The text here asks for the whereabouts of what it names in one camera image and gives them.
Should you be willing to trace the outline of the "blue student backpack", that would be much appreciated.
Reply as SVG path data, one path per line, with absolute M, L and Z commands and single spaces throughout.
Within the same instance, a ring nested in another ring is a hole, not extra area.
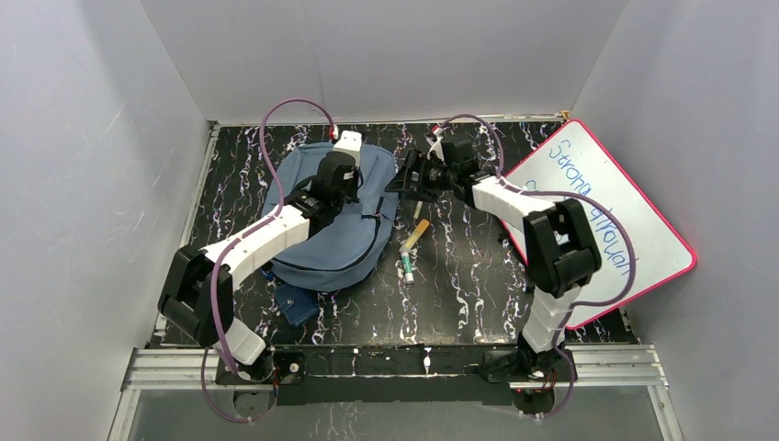
M 385 191 L 396 175 L 395 156 L 364 144 L 359 200 L 343 206 L 333 223 L 304 243 L 278 254 L 270 271 L 282 281 L 318 292 L 349 288 L 376 267 L 394 229 L 399 197 Z

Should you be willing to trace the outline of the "green white glue stick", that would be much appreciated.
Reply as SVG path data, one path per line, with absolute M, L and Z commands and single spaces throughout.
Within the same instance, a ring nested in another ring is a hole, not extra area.
M 406 285 L 412 285 L 414 283 L 413 264 L 411 254 L 408 250 L 401 250 L 401 263 L 404 283 Z

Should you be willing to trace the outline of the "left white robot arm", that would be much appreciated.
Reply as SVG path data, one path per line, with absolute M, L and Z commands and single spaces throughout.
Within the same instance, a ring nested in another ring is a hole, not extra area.
M 265 340 L 234 316 L 234 291 L 278 254 L 332 224 L 356 200 L 358 183 L 357 153 L 326 153 L 315 175 L 283 194 L 261 220 L 205 248 L 179 248 L 158 311 L 201 347 L 216 349 L 231 373 L 241 371 L 252 382 L 269 379 L 275 359 Z

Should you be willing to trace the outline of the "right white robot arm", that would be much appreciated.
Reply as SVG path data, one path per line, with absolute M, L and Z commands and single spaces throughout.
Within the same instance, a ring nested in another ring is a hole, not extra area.
M 550 202 L 510 186 L 481 165 L 468 141 L 444 141 L 439 153 L 407 152 L 386 189 L 424 202 L 449 191 L 522 233 L 525 268 L 535 286 L 530 316 L 517 337 L 515 354 L 487 356 L 481 370 L 544 378 L 564 356 L 564 329 L 574 301 L 602 266 L 582 204 Z

